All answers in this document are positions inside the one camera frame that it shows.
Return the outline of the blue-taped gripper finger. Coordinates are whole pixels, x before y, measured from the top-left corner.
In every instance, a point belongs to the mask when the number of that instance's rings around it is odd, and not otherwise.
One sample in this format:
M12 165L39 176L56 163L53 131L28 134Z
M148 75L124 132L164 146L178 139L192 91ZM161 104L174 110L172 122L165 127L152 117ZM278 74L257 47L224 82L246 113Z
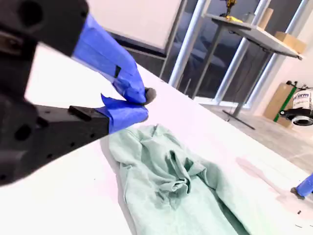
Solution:
M291 188L291 193L299 199L305 199L306 196L313 192L313 175L311 174L303 180L298 186Z

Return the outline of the gripper finger blue tape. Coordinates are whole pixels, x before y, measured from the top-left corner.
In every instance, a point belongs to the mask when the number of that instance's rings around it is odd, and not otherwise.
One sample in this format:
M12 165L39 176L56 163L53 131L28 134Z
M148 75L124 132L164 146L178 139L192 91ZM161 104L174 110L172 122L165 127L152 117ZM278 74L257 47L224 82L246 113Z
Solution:
M100 73L130 103L147 105L156 97L144 86L134 58L98 24L84 0L1 1L1 88L24 95L38 43Z
M109 135L109 117L95 108L37 105L34 168Z

